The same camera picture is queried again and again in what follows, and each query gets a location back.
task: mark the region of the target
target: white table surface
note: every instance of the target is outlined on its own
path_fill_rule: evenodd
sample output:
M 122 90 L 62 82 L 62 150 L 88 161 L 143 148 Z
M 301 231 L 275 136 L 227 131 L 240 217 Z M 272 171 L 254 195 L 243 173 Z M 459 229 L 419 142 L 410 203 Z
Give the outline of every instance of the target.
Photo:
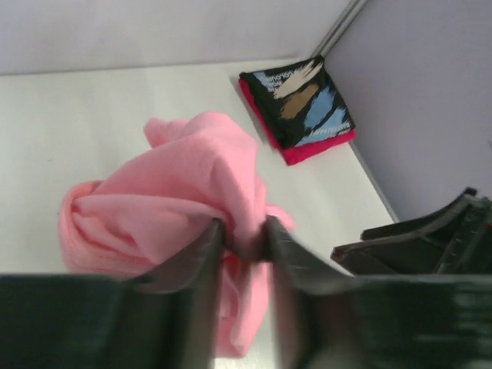
M 63 272 L 56 231 L 65 192 L 103 179 L 149 149 L 148 118 L 231 116 L 258 142 L 268 200 L 290 212 L 298 240 L 329 261 L 334 246 L 392 222 L 350 145 L 288 167 L 258 134 L 238 94 L 241 71 L 285 61 L 0 77 L 0 273 Z M 217 368 L 274 368 L 270 314 L 248 356 Z

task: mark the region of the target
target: folded black package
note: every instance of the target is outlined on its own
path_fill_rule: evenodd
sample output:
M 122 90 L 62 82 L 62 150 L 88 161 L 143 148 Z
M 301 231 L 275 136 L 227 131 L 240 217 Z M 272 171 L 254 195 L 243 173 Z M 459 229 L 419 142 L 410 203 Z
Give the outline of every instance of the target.
M 297 243 L 278 219 L 269 217 L 264 231 L 278 369 L 492 367 L 492 276 L 352 277 Z M 0 367 L 213 367 L 224 246 L 224 225 L 213 221 L 131 281 L 1 277 Z
M 321 56 L 280 68 L 241 73 L 254 104 L 282 148 L 342 135 L 355 128 Z

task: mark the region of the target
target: crumpled pink fabric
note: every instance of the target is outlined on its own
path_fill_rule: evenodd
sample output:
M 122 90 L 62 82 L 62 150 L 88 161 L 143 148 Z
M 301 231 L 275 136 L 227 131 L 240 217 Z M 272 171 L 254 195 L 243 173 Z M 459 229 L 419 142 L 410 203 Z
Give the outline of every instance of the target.
M 256 175 L 256 141 L 227 115 L 190 121 L 152 118 L 144 128 L 151 150 L 104 181 L 72 188 L 58 223 L 62 254 L 74 272 L 131 278 L 190 244 L 212 218 L 227 224 L 216 356 L 246 355 L 268 306 L 270 267 L 260 253 L 267 214 L 293 221 L 267 205 Z

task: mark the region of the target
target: red folded fabric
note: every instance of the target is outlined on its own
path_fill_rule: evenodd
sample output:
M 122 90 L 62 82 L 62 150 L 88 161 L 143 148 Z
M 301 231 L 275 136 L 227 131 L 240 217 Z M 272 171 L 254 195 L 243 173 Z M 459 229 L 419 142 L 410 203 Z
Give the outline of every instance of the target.
M 329 148 L 332 148 L 336 145 L 344 144 L 345 142 L 349 142 L 350 140 L 354 139 L 356 136 L 355 130 L 352 130 L 342 135 L 338 135 L 332 138 L 327 138 L 324 141 L 318 141 L 312 144 L 306 144 L 295 148 L 282 148 L 278 144 L 277 140 L 275 139 L 275 136 L 271 133 L 270 129 L 268 128 L 263 115 L 258 110 L 258 107 L 254 102 L 254 96 L 250 91 L 248 83 L 245 80 L 239 78 L 239 87 L 241 87 L 241 91 L 244 97 L 246 98 L 246 101 L 248 102 L 251 109 L 253 109 L 258 120 L 263 126 L 263 129 L 267 133 L 267 137 L 270 142 L 270 145 L 276 148 L 277 150 L 279 150 L 281 155 L 284 157 L 284 160 L 287 163 L 287 165 L 294 165 L 300 163 L 301 161 L 304 161 L 313 155 L 319 154 L 320 152 L 328 150 Z

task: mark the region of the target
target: metal rod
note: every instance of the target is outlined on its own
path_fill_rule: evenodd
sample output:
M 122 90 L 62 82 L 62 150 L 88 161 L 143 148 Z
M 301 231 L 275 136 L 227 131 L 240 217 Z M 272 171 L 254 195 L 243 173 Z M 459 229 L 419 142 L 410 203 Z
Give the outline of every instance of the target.
M 347 30 L 348 26 L 356 19 L 366 3 L 367 0 L 352 0 L 335 24 L 330 28 L 330 31 L 324 36 L 321 43 L 316 47 L 311 57 L 317 55 L 326 56 Z

